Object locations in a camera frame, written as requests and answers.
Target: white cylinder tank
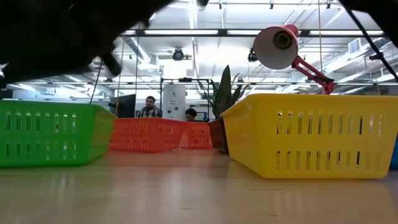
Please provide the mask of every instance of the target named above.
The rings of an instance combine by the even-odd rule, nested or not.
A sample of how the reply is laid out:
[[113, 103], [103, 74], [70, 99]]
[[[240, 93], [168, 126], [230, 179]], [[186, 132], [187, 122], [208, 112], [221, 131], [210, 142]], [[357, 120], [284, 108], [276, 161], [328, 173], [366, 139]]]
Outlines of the white cylinder tank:
[[170, 84], [163, 91], [163, 118], [185, 121], [185, 85]]

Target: computer monitor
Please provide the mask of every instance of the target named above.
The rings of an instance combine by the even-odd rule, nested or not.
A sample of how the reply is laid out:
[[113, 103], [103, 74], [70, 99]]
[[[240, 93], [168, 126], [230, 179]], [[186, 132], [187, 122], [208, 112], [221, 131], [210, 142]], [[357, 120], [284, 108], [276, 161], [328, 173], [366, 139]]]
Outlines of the computer monitor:
[[[118, 102], [118, 113], [116, 114], [116, 102]], [[108, 104], [109, 111], [118, 118], [133, 118], [136, 114], [136, 95], [119, 96], [116, 100], [111, 98]]]

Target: wooden table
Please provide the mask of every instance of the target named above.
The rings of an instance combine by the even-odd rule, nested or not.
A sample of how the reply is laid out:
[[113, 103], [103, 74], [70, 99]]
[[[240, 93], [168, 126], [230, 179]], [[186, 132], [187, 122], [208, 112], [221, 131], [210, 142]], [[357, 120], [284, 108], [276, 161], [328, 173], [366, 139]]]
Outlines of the wooden table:
[[398, 223], [383, 180], [266, 180], [212, 150], [0, 170], [1, 224]]

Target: green basket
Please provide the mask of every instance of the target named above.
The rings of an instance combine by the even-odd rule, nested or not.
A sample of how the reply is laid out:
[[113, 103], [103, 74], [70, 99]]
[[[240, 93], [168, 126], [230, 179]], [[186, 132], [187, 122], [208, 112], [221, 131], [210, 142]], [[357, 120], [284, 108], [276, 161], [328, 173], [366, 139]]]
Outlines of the green basket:
[[109, 149], [115, 118], [98, 105], [0, 100], [0, 167], [86, 164]]

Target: yellow basket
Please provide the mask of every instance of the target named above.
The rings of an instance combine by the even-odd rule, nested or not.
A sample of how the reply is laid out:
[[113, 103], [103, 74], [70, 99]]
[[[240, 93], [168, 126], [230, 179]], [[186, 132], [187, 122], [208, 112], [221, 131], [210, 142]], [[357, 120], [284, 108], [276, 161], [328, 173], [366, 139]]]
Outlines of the yellow basket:
[[230, 156], [265, 178], [383, 178], [398, 97], [249, 95], [223, 113]]

